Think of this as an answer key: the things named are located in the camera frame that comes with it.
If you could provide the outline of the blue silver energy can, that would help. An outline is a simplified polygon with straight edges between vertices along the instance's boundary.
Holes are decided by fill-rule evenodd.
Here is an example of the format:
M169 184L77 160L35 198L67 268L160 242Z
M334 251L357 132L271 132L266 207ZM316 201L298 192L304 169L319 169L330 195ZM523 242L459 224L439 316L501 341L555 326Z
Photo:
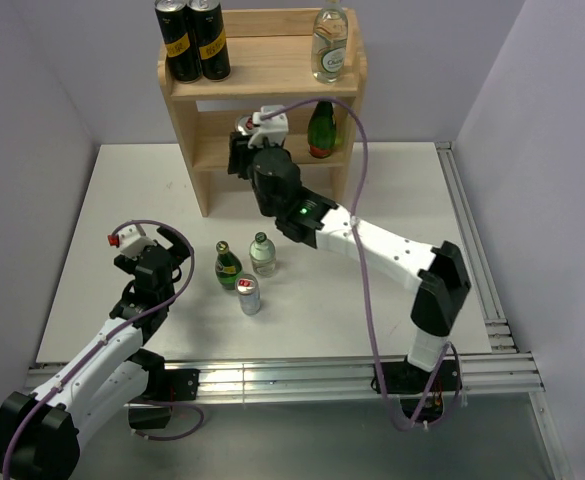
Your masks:
M254 133L252 116L241 115L235 122L235 130L243 136L252 136Z

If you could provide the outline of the green glass bottle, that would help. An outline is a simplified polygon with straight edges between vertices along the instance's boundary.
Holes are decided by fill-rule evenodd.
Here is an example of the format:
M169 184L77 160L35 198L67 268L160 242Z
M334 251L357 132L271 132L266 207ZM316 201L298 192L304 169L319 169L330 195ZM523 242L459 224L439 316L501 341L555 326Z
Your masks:
M315 158L327 158L336 141L336 121L331 102L319 101L312 113L307 129L309 153Z

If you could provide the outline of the clear soda bottle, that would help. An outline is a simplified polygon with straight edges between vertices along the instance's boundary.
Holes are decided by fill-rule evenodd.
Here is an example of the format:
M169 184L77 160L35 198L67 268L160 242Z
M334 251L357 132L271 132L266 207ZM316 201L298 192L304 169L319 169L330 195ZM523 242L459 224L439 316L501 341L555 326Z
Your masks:
M326 1L313 23L311 66L317 81L329 84L341 76L348 34L348 19L341 2Z

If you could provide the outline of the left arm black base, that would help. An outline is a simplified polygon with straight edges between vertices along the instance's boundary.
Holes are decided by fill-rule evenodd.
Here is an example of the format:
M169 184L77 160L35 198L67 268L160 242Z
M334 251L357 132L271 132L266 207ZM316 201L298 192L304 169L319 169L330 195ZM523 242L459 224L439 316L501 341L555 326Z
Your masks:
M200 370L166 369L163 363L144 367L148 372L148 385L141 394L142 400L159 402L192 401L196 399ZM173 406L141 406L128 410L128 424L135 430L162 430L171 420Z

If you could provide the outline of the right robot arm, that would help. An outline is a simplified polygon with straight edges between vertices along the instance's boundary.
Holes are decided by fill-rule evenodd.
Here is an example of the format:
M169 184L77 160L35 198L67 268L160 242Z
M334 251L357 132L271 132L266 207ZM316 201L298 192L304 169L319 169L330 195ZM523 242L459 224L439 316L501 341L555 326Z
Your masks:
M405 365L407 383L424 390L440 374L437 364L471 289L460 248L414 242L354 216L344 206L304 187L290 153L270 140L229 136L228 172L250 182L260 213L288 239L342 254L414 293L410 318L415 339Z

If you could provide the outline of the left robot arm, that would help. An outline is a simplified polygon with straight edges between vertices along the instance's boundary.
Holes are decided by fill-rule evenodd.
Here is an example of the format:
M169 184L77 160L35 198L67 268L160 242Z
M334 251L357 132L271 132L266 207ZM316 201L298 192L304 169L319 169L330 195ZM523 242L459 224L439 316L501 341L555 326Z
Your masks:
M69 478L85 445L125 403L165 395L165 361L145 345L191 281L181 266L193 262L194 250L178 230L155 222L164 247L145 233L147 224L129 221L108 237L115 266L131 279L96 336L52 378L1 405L4 478Z

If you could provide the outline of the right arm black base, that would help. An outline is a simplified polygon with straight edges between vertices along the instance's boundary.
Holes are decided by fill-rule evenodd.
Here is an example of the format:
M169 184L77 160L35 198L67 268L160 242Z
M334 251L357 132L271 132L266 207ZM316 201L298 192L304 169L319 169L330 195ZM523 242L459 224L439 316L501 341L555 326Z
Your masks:
M421 394L431 376L430 373L410 365L407 361L382 362L381 367L388 394ZM455 392L461 384L456 362L444 360L438 369L432 390Z

